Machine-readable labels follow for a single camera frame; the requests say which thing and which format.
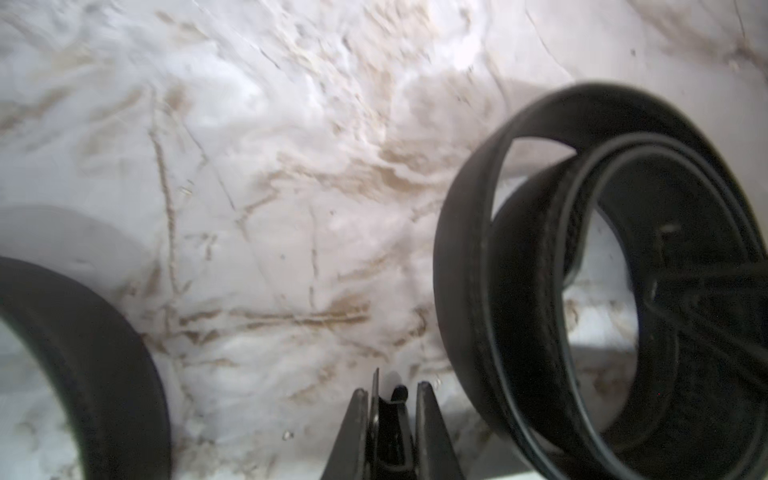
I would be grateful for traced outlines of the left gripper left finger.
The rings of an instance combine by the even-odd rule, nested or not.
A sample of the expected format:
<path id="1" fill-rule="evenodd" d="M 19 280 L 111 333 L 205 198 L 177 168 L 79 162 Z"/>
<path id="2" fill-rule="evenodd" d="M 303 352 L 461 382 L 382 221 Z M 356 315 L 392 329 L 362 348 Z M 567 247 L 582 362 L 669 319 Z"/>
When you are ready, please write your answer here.
<path id="1" fill-rule="evenodd" d="M 364 478 L 368 414 L 368 392 L 356 389 L 351 396 L 321 480 L 362 480 Z"/>

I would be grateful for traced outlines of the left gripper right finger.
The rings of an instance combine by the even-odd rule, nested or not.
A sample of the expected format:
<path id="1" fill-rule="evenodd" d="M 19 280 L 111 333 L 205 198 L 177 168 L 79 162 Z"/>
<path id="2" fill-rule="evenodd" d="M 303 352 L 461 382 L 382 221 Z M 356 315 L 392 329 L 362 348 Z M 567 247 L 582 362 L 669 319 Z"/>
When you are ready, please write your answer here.
<path id="1" fill-rule="evenodd" d="M 464 480 L 432 385 L 417 386 L 416 476 L 419 480 Z"/>

